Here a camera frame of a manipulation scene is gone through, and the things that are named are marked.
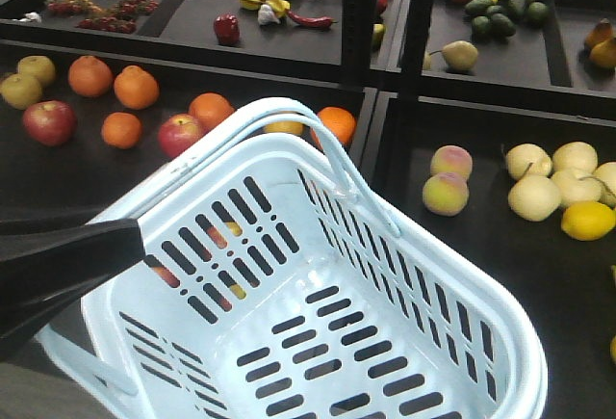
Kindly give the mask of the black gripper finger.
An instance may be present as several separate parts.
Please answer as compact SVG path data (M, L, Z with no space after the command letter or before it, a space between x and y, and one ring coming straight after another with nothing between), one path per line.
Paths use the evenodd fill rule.
M1 237L1 359L145 257L135 219Z

